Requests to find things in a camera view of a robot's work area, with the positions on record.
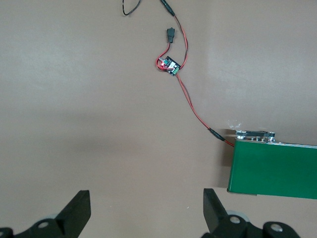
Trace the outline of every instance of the screw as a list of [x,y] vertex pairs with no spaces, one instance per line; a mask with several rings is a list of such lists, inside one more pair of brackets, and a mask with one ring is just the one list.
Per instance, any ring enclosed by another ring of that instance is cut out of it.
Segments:
[[239,224],[240,223],[240,219],[237,217],[230,217],[230,221],[234,224]]
[[38,228],[44,228],[44,227],[47,227],[49,225],[48,222],[42,222],[38,225]]
[[282,232],[283,231],[283,228],[279,224],[272,224],[271,228],[272,228],[273,231],[276,231],[276,232]]

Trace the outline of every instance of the circuit board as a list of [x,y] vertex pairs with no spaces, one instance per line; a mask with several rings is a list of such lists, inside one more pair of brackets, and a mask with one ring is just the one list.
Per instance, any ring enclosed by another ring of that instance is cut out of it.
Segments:
[[167,72],[170,73],[171,75],[175,76],[177,72],[180,69],[180,65],[176,63],[172,58],[166,57],[166,59],[163,61],[163,67],[164,68],[173,68],[171,70],[168,70]]

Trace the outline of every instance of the connector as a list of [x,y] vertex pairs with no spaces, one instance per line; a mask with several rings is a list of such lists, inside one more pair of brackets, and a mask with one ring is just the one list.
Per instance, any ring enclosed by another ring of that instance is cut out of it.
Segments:
[[173,27],[167,30],[167,41],[173,43],[173,39],[175,36],[175,29]]
[[174,11],[172,10],[172,8],[168,5],[168,3],[165,0],[160,0],[161,3],[163,3],[163,5],[165,6],[166,10],[172,15],[175,16]]
[[213,129],[209,128],[208,130],[209,130],[217,139],[222,140],[222,141],[225,141],[225,139],[224,139],[221,135],[219,135],[217,132],[215,132]]

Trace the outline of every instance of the green battery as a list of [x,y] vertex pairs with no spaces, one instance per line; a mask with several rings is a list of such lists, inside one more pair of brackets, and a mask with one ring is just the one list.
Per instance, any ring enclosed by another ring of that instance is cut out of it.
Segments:
[[229,192],[317,199],[317,146],[278,143],[273,132],[236,135]]

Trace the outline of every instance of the red wire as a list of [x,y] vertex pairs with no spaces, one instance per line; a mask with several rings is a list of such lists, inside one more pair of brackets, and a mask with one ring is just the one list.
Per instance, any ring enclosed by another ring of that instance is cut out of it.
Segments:
[[169,48],[170,48],[170,42],[168,42],[166,50],[162,54],[160,54],[159,57],[157,58],[156,62],[157,62],[157,67],[159,70],[166,71],[166,68],[159,66],[158,62],[159,62],[159,58],[161,58],[163,55],[165,55],[169,51]]
[[182,64],[181,67],[180,67],[180,69],[181,69],[182,67],[184,67],[184,65],[185,65],[185,63],[186,63],[186,61],[187,61],[188,41],[187,41],[187,37],[186,37],[186,34],[185,34],[185,30],[184,30],[184,28],[182,27],[182,25],[180,24],[180,22],[179,22],[177,16],[175,15],[174,18],[175,18],[175,20],[176,20],[176,22],[177,22],[177,24],[178,24],[179,29],[181,30],[181,32],[182,32],[182,34],[183,34],[184,41],[185,41],[185,49],[186,49],[186,51],[185,51],[184,62],[183,62],[183,64]]
[[[183,83],[183,81],[180,79],[178,73],[176,74],[176,77],[177,77],[177,79],[178,79],[178,82],[179,82],[179,84],[180,84],[180,86],[181,86],[181,88],[182,88],[182,90],[183,90],[183,93],[185,94],[186,100],[187,100],[187,102],[188,102],[190,108],[192,109],[193,113],[195,114],[195,116],[198,118],[198,120],[199,120],[207,129],[210,129],[210,126],[208,126],[207,123],[205,123],[205,122],[198,116],[198,114],[197,114],[197,112],[196,112],[196,110],[195,110],[195,108],[194,108],[194,105],[193,105],[193,103],[192,103],[192,100],[191,100],[191,98],[190,98],[190,96],[189,96],[188,90],[187,90],[187,88],[185,87],[185,84]],[[224,142],[226,142],[228,145],[234,147],[234,144],[230,143],[229,141],[225,140]]]

